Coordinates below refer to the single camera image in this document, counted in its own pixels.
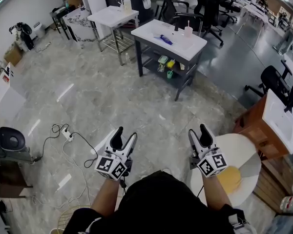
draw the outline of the white wall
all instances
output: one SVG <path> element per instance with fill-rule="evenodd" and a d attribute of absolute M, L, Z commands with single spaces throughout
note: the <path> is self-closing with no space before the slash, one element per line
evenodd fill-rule
<path fill-rule="evenodd" d="M 9 32 L 11 26 L 24 22 L 33 29 L 38 21 L 49 26 L 53 23 L 49 13 L 62 3 L 62 0 L 7 0 L 0 8 L 0 59 L 14 41 Z"/>

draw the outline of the soap dispenser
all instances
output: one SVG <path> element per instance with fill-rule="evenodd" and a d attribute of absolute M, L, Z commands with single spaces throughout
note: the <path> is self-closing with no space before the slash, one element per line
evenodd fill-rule
<path fill-rule="evenodd" d="M 124 9 L 126 13 L 130 13 L 132 11 L 131 0 L 124 0 Z"/>

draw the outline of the power strip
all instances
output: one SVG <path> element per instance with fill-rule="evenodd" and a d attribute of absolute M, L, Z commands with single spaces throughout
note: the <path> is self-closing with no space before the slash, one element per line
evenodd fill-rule
<path fill-rule="evenodd" d="M 71 142 L 74 139 L 74 136 L 70 137 L 70 132 L 68 131 L 67 128 L 63 128 L 62 134 L 65 136 L 68 142 Z"/>

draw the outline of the white round table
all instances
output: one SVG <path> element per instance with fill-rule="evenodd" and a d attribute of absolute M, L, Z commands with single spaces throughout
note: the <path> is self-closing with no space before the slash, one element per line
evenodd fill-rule
<path fill-rule="evenodd" d="M 243 135 L 226 134 L 217 136 L 216 141 L 217 146 L 225 154 L 228 165 L 238 168 L 241 172 L 239 188 L 228 195 L 232 206 L 236 207 L 241 205 L 253 192 L 257 184 L 261 160 L 255 145 Z M 189 171 L 186 184 L 194 195 L 198 195 L 203 186 L 202 174 L 198 168 Z M 199 198 L 206 205 L 204 189 Z"/>

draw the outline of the gray floor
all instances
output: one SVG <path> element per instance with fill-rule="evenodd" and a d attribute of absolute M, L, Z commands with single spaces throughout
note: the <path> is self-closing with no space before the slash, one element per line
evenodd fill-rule
<path fill-rule="evenodd" d="M 282 57 L 272 48 L 281 36 L 267 25 L 254 47 L 260 30 L 259 22 L 249 19 L 237 35 L 244 20 L 238 18 L 237 24 L 231 23 L 223 29 L 223 47 L 219 47 L 220 41 L 213 35 L 207 35 L 208 44 L 202 55 L 204 62 L 199 71 L 243 106 L 250 108 L 260 97 L 252 91 L 245 92 L 244 86 L 257 87 L 261 83 L 260 75 L 267 66 L 274 66 L 280 73 L 283 73 L 284 66 L 280 62 Z M 288 75 L 286 82 L 293 85 L 293 77 Z"/>
<path fill-rule="evenodd" d="M 240 38 L 229 31 L 224 37 L 226 44 L 223 49 L 213 50 L 213 42 L 209 43 L 200 68 L 208 76 L 213 74 L 211 80 L 220 81 L 220 87 L 226 79 L 239 80 L 242 70 L 250 72 L 251 67 L 258 66 L 258 61 L 243 46 Z M 199 72 L 192 86 L 187 87 L 174 102 L 175 89 L 148 72 L 140 78 L 136 63 L 119 66 L 116 53 L 110 49 L 100 53 L 97 45 L 90 43 L 80 50 L 73 41 L 53 31 L 37 48 L 44 47 L 49 41 L 52 44 L 48 49 L 42 53 L 27 53 L 17 65 L 22 74 L 26 103 L 12 123 L 0 119 L 0 126 L 12 126 L 25 135 L 26 144 L 34 156 L 42 153 L 43 141 L 49 136 L 53 123 L 68 123 L 71 131 L 80 132 L 93 146 L 115 127 L 124 126 L 124 139 L 133 132 L 138 134 L 132 155 L 133 169 L 126 180 L 129 185 L 141 176 L 163 168 L 170 168 L 176 178 L 184 181 L 190 154 L 188 129 L 204 122 L 216 135 L 230 133 L 234 119 L 245 111 L 233 97 Z M 229 41 L 236 41 L 238 47 L 230 46 Z M 239 66 L 234 59 L 228 60 L 229 55 L 236 56 L 238 51 L 241 55 L 247 53 L 245 58 L 239 59 L 243 61 Z M 70 84 L 73 87 L 57 102 Z M 30 133 L 37 121 L 39 124 Z M 61 155 L 63 143 L 62 135 L 51 140 L 52 146 L 48 141 L 40 162 L 33 166 L 23 165 L 27 182 L 34 185 L 34 189 L 27 193 L 53 206 L 61 205 L 84 189 L 81 171 L 68 164 Z M 84 170 L 92 201 L 104 179 L 93 168 L 83 167 L 84 161 L 93 157 L 90 147 L 75 136 L 71 143 L 65 145 L 64 151 Z M 72 179 L 58 190 L 58 183 L 68 173 Z M 61 209 L 34 204 L 31 199 L 12 199 L 11 202 L 13 212 L 9 217 L 15 223 L 15 232 L 18 229 L 22 234 L 49 233 L 57 226 L 61 212 L 69 206 L 88 204 L 86 193 Z M 274 212 L 253 195 L 242 208 L 259 233 L 274 216 Z"/>

